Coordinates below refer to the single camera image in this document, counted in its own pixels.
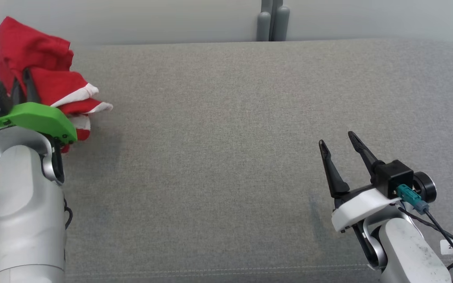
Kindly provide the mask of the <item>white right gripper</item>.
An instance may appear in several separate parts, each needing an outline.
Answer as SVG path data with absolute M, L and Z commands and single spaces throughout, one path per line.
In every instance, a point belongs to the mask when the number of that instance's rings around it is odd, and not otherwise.
M 354 147 L 354 150 L 360 154 L 363 163 L 365 164 L 368 173 L 370 174 L 370 182 L 376 182 L 375 166 L 378 159 L 363 143 L 354 131 L 348 132 L 348 137 Z M 319 141 L 319 150 L 322 158 L 322 164 L 325 170 L 330 195 L 333 198 L 335 210 L 332 212 L 332 225 L 336 232 L 343 231 L 353 224 L 373 217 L 378 222 L 381 222 L 382 211 L 386 208 L 393 208 L 392 204 L 400 200 L 399 198 L 389 199 L 376 188 L 369 188 L 359 192 L 350 199 L 352 194 L 349 192 L 349 185 L 342 179 L 337 168 L 332 161 L 332 154 L 329 151 L 324 140 Z

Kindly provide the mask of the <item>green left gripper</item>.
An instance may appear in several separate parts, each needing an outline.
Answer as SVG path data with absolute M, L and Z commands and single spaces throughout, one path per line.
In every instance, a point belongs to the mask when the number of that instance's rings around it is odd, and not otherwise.
M 0 128 L 17 126 L 46 134 L 64 144 L 77 142 L 77 129 L 58 108 L 40 104 L 30 69 L 24 69 L 27 102 L 23 103 L 23 90 L 17 78 L 11 88 L 14 107 L 7 115 L 0 116 Z

